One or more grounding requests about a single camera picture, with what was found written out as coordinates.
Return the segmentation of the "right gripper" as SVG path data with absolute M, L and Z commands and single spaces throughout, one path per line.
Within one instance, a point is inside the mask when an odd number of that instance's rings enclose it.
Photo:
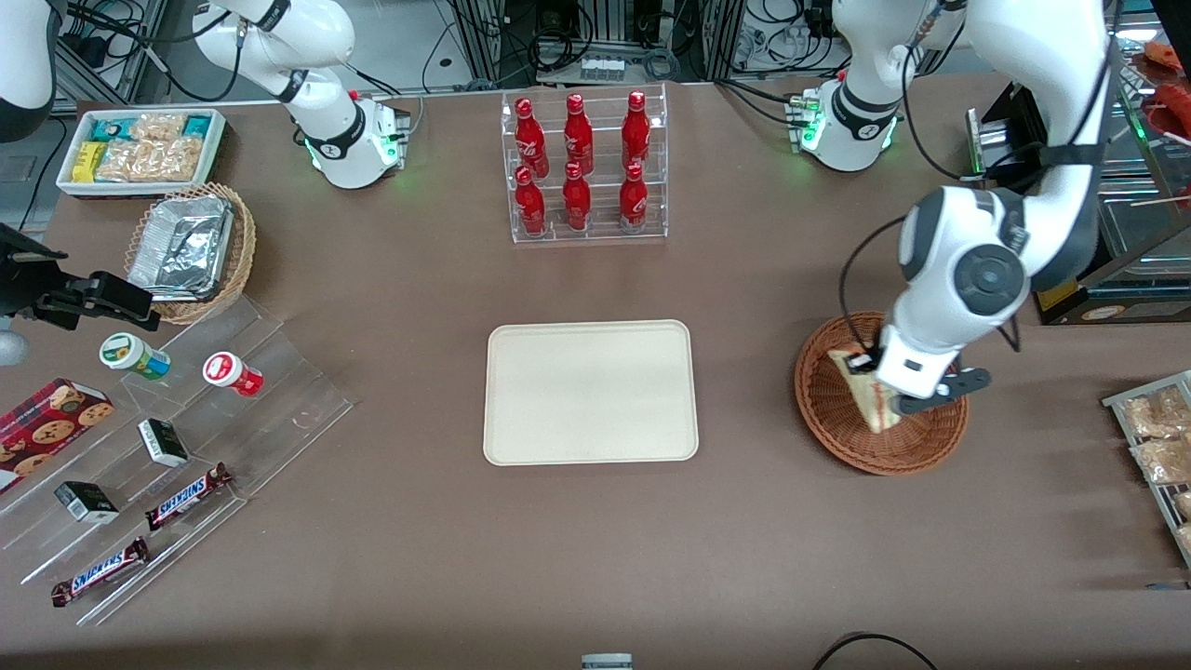
M 112 273 L 81 278 L 60 267 L 4 267 L 1 309 L 4 317 L 24 317 L 68 331 L 76 330 L 82 317 L 107 317 L 150 332 L 160 328 L 152 292 Z

